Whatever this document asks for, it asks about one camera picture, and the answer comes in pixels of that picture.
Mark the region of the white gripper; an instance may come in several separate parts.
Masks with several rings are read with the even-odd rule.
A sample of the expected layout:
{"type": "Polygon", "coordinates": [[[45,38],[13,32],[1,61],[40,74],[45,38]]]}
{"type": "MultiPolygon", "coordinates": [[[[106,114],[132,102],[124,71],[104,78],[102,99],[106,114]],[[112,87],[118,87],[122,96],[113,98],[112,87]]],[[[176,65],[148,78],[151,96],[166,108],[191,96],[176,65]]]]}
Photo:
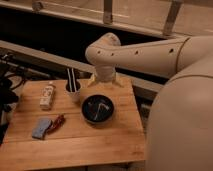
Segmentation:
{"type": "MultiPolygon", "coordinates": [[[[96,74],[92,75],[88,80],[87,86],[91,87],[97,84],[97,81],[100,82],[112,82],[116,77],[116,70],[111,66],[96,66],[96,74]]],[[[120,78],[116,78],[113,81],[113,84],[118,87],[123,87],[123,82],[120,78]]]]}

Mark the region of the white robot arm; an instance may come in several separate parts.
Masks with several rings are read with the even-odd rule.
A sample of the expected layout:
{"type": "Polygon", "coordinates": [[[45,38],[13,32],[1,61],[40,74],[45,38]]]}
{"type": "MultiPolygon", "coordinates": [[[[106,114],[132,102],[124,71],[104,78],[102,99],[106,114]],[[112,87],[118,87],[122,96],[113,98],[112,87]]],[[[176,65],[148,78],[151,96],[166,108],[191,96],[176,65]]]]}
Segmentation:
{"type": "Polygon", "coordinates": [[[99,80],[116,67],[168,80],[149,114],[146,171],[213,171],[213,36],[122,45],[107,33],[85,56],[99,80]]]}

